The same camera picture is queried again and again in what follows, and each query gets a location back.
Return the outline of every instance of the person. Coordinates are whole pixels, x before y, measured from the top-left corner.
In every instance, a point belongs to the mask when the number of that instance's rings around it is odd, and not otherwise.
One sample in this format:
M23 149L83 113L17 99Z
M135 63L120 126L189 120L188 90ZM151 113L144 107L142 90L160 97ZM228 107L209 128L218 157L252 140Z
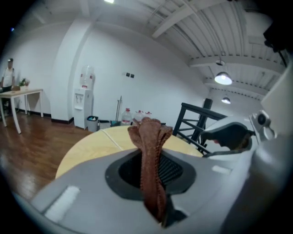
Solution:
M1 80L1 88L2 92L8 92L11 91L12 87L14 86L15 81L15 75L14 75L14 68L13 68L13 58L8 60L7 68L4 70ZM9 99L3 98L2 104L4 107L4 104L9 101ZM11 103L8 102L8 113L11 114Z

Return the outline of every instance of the white ceiling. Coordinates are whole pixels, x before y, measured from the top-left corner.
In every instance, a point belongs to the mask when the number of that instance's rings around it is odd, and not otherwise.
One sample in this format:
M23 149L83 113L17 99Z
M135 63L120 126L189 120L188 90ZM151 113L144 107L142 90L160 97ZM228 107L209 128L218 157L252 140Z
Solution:
M111 19L159 42L167 38L190 67L199 69L208 87L223 92L261 100L285 69L279 54L264 45L262 33L271 20L249 0L40 0L21 25L39 27L78 14L95 21ZM125 20L115 21L118 16ZM219 59L224 66L215 64ZM214 82L221 71L231 76L231 86Z

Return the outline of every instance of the trash can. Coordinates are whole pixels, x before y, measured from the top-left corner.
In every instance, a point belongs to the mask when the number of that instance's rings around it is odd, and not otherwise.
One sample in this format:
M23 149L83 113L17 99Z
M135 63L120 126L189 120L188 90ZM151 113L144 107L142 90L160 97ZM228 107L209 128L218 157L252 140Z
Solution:
M90 132L96 132L98 130L98 119L97 116L89 116L87 117L87 129Z

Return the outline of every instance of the round table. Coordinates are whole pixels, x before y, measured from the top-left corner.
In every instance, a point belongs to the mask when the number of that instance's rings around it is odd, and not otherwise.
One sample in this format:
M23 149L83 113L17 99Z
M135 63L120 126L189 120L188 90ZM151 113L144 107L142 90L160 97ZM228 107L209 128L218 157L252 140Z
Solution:
M127 128L128 126L106 128L90 134L77 142L64 156L55 178L60 177L74 166L87 160L137 148L132 143ZM163 149L171 149L197 157L202 156L192 145L175 136L171 136L166 141Z

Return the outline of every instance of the brown towel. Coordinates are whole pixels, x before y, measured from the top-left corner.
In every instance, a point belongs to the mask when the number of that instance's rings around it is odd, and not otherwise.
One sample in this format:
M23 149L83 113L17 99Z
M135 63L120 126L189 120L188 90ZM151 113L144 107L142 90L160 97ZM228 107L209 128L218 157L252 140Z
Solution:
M135 146L142 151L141 191L149 212L161 222L165 215L166 192L158 174L163 144L172 135L172 128L161 126L157 119L145 117L137 126L129 127L128 133Z

